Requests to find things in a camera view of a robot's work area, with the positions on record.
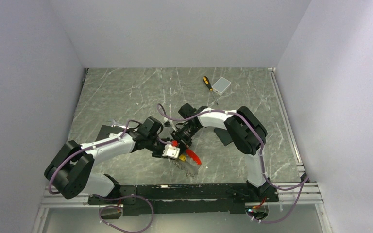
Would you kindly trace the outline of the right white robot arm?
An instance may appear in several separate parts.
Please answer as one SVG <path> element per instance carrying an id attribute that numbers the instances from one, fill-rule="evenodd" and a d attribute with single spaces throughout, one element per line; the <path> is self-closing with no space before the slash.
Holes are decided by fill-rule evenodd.
<path id="1" fill-rule="evenodd" d="M 227 146 L 233 143 L 246 155 L 248 195 L 253 201 L 261 201 L 267 195 L 265 166 L 260 162 L 263 146 L 268 135 L 266 128 L 248 107 L 237 110 L 216 110 L 207 106 L 198 109 L 189 103 L 178 111 L 183 118 L 181 128 L 176 128 L 171 137 L 178 142 L 181 152 L 192 145 L 192 137 L 202 128 L 212 127 L 220 141 Z"/>

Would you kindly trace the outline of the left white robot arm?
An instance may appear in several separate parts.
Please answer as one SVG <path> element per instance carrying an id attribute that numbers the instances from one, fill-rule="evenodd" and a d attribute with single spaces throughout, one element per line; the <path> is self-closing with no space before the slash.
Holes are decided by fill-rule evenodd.
<path id="1" fill-rule="evenodd" d="M 113 204 L 121 196 L 119 182 L 111 175 L 93 172 L 93 167 L 143 149 L 149 150 L 153 156 L 163 154 L 165 146 L 160 142 L 159 134 L 164 126 L 152 116 L 143 123 L 138 122 L 135 127 L 126 124 L 103 128 L 107 129 L 104 139 L 83 144 L 70 140 L 61 147 L 44 172 L 50 194 L 71 199 L 87 193 Z"/>

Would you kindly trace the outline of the black flat rectangular pad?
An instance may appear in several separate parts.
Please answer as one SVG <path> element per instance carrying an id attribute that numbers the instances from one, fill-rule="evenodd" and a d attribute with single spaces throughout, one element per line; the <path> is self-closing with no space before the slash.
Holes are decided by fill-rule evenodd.
<path id="1" fill-rule="evenodd" d="M 227 130 L 221 128 L 214 128 L 213 132 L 216 134 L 216 136 L 219 138 L 219 140 L 223 143 L 224 146 L 227 146 L 233 142 Z"/>

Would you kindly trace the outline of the yellow black screwdriver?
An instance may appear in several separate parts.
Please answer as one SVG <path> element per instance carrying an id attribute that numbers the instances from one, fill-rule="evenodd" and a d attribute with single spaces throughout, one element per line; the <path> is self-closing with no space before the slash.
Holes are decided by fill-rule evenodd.
<path id="1" fill-rule="evenodd" d="M 211 95 L 213 96 L 214 100 L 215 100 L 215 103 L 216 105 L 219 105 L 219 102 L 217 100 L 217 98 L 215 97 L 215 94 L 213 92 L 213 88 L 212 88 L 212 85 L 208 79 L 207 76 L 203 76 L 203 83 L 205 84 L 205 86 L 207 87 L 208 91 L 211 93 Z"/>

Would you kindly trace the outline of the white square box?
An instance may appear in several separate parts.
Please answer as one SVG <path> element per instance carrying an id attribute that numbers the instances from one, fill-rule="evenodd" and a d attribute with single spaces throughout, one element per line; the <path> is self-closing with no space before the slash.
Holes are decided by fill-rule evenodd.
<path id="1" fill-rule="evenodd" d="M 212 88 L 213 88 L 213 91 L 218 94 L 218 95 L 223 95 L 224 92 L 230 87 L 231 85 L 231 82 L 224 78 L 224 77 L 220 77 L 213 85 L 212 85 Z"/>

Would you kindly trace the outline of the silver open-end wrench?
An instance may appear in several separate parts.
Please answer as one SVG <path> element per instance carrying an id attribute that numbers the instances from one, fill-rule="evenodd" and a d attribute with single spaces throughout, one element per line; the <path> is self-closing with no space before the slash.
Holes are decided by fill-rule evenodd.
<path id="1" fill-rule="evenodd" d="M 125 125 L 122 125 L 120 123 L 117 123 L 114 119 L 110 119 L 107 121 L 108 125 L 111 126 L 111 127 L 121 127 L 121 128 L 124 128 Z"/>

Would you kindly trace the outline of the black box with label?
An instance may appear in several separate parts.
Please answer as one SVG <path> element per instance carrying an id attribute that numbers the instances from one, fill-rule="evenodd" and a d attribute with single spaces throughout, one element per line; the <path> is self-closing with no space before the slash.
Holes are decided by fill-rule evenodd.
<path id="1" fill-rule="evenodd" d="M 123 130 L 124 130 L 124 128 L 122 128 L 122 127 L 113 127 L 113 126 L 102 125 L 95 141 L 100 141 L 100 140 L 103 140 L 103 139 L 107 139 L 110 134 L 118 134 L 118 133 L 122 132 Z"/>

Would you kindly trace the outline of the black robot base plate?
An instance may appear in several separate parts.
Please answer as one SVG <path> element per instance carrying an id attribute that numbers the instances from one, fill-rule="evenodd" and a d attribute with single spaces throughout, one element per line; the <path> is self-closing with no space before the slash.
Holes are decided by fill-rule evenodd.
<path id="1" fill-rule="evenodd" d="M 278 202 L 269 184 L 255 188 L 249 183 L 122 185 L 105 200 L 90 196 L 89 205 L 123 205 L 124 216 L 228 212 L 243 214 L 251 203 Z"/>

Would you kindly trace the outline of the aluminium frame rail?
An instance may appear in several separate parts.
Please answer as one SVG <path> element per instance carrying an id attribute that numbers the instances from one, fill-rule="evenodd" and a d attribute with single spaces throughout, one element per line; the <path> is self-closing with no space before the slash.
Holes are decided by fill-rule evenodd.
<path id="1" fill-rule="evenodd" d="M 40 207 L 45 208 L 82 208 L 88 206 L 88 194 L 78 194 L 76 197 L 66 199 L 61 194 L 50 194 L 45 190 L 41 198 Z"/>

